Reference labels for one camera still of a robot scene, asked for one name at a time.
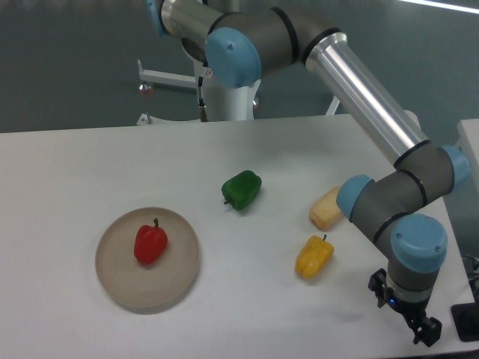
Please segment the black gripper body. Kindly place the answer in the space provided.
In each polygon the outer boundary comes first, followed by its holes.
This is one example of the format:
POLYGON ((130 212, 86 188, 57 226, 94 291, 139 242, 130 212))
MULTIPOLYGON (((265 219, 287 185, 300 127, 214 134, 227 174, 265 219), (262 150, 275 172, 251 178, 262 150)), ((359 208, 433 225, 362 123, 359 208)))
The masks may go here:
POLYGON ((422 319, 426 316, 429 289, 412 291, 400 286, 387 286, 384 295, 386 304, 406 319, 422 319))

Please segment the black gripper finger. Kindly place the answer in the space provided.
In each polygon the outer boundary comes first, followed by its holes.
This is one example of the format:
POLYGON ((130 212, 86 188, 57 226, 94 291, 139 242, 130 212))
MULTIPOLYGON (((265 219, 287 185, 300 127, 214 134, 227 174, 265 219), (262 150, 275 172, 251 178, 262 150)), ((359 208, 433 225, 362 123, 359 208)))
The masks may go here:
POLYGON ((388 301, 388 286, 386 283, 385 269, 379 269, 374 272, 368 281, 368 289, 374 292, 377 299, 377 307, 383 307, 388 301))
POLYGON ((440 339, 442 323, 438 319, 412 314, 404 314, 403 318, 408 327, 413 331, 414 337, 412 342, 415 345, 423 343, 425 346, 432 346, 440 339))

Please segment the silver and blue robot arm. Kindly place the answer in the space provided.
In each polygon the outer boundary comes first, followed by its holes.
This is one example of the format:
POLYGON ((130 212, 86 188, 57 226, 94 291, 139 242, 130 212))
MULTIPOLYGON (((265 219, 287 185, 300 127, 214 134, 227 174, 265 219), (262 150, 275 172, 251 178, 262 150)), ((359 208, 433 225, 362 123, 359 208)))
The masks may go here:
POLYGON ((156 33, 182 40, 196 60, 200 119, 252 118, 260 80, 302 63, 329 87, 394 166, 381 180, 347 180, 337 203, 387 258, 368 287, 379 305, 400 313, 416 343, 431 346, 442 331, 426 307, 445 261, 448 237, 420 209, 451 193, 469 177, 468 159, 456 147, 433 145, 357 58, 347 36, 323 16, 297 6, 273 7, 257 16, 232 1, 148 1, 156 33))

